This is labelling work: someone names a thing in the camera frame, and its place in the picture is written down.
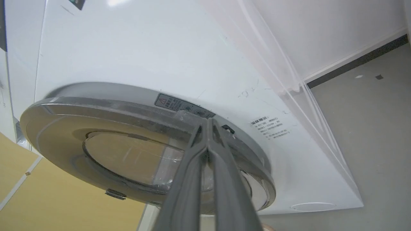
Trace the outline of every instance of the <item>white wall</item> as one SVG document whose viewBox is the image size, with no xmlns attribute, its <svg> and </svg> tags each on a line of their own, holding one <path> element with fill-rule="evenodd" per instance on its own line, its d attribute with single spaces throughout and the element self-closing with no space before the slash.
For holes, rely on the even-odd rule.
<svg viewBox="0 0 411 231">
<path fill-rule="evenodd" d="M 411 31 L 411 0 L 404 0 L 404 11 L 405 11 L 406 21 L 407 21 L 407 26 L 408 26 L 408 34 L 409 34 Z"/>
<path fill-rule="evenodd" d="M 403 0 L 253 2 L 300 76 L 310 80 L 406 34 Z"/>
</svg>

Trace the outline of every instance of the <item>warning sticker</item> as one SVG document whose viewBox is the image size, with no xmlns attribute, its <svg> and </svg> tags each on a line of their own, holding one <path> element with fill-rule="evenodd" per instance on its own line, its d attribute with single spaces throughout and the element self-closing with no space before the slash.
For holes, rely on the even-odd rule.
<svg viewBox="0 0 411 231">
<path fill-rule="evenodd" d="M 165 94 L 159 94 L 154 105 L 173 111 L 185 110 L 203 118 L 211 118 L 215 116 L 215 114 L 209 110 Z"/>
<path fill-rule="evenodd" d="M 251 125 L 253 125 L 269 140 L 290 134 L 287 129 L 283 129 L 284 124 L 277 117 L 270 118 L 268 116 L 264 116 L 252 121 Z"/>
</svg>

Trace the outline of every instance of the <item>transparent plastic sheet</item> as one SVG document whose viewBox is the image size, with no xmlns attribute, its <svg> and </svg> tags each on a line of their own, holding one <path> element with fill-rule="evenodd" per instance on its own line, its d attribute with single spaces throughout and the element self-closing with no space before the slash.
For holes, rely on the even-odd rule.
<svg viewBox="0 0 411 231">
<path fill-rule="evenodd" d="M 184 155 L 186 144 L 174 139 L 161 143 L 116 133 L 101 133 L 85 142 L 90 156 L 106 169 L 130 180 L 150 185 L 154 189 L 168 191 Z M 203 191 L 213 187 L 212 170 L 203 172 Z"/>
<path fill-rule="evenodd" d="M 282 99 L 312 139 L 329 155 L 335 156 L 339 171 L 350 176 L 340 149 L 311 91 L 291 58 L 268 27 L 251 0 L 197 0 L 221 26 L 227 37 L 252 63 L 272 90 Z"/>
</svg>

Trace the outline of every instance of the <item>white casing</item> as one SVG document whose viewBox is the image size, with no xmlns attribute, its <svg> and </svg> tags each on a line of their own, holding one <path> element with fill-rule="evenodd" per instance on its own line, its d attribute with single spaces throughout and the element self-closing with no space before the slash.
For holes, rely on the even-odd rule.
<svg viewBox="0 0 411 231">
<path fill-rule="evenodd" d="M 73 83 L 156 90 L 227 118 L 262 147 L 277 197 L 260 214 L 363 206 L 311 92 L 249 1 L 21 2 L 5 5 L 14 117 Z M 290 133 L 268 140 L 251 125 L 264 116 Z"/>
</svg>

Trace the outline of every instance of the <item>white panel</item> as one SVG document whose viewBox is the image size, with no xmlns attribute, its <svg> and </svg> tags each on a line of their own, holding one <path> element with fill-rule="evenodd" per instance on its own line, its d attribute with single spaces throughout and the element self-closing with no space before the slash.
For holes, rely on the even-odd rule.
<svg viewBox="0 0 411 231">
<path fill-rule="evenodd" d="M 16 142 L 12 104 L 10 102 L 9 79 L 6 52 L 0 49 L 0 132 Z"/>
<path fill-rule="evenodd" d="M 14 117 L 34 103 L 46 0 L 5 0 L 7 57 Z"/>
</svg>

